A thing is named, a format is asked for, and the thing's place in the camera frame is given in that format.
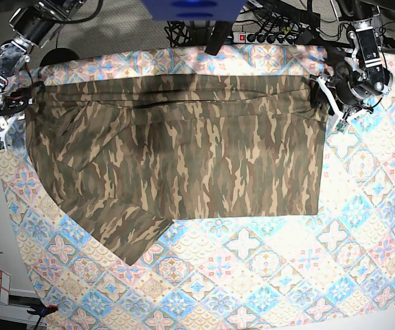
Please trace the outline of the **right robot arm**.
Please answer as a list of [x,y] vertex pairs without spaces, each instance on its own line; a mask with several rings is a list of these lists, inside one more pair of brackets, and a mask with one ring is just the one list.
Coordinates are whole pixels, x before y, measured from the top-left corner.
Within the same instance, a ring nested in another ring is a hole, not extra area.
[[10,19],[15,35],[0,45],[0,151],[7,148],[6,135],[21,117],[25,108],[35,103],[31,90],[41,88],[42,82],[30,81],[30,86],[12,92],[9,79],[22,69],[29,72],[34,48],[43,47],[66,25],[86,23],[97,17],[104,4],[98,1],[92,14],[83,19],[74,15],[85,4],[84,1],[22,1]]

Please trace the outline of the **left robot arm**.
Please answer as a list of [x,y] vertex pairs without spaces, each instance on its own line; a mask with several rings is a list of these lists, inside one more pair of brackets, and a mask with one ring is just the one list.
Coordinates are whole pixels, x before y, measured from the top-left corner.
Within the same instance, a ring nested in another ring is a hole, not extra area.
[[382,101],[391,91],[393,75],[381,58],[382,39],[376,31],[380,10],[361,1],[331,1],[340,22],[338,33],[346,33],[348,51],[338,44],[324,40],[316,23],[311,32],[328,52],[327,65],[333,73],[311,75],[311,104],[324,105],[330,116],[333,131],[345,133],[360,116],[374,111],[367,100],[377,97]]

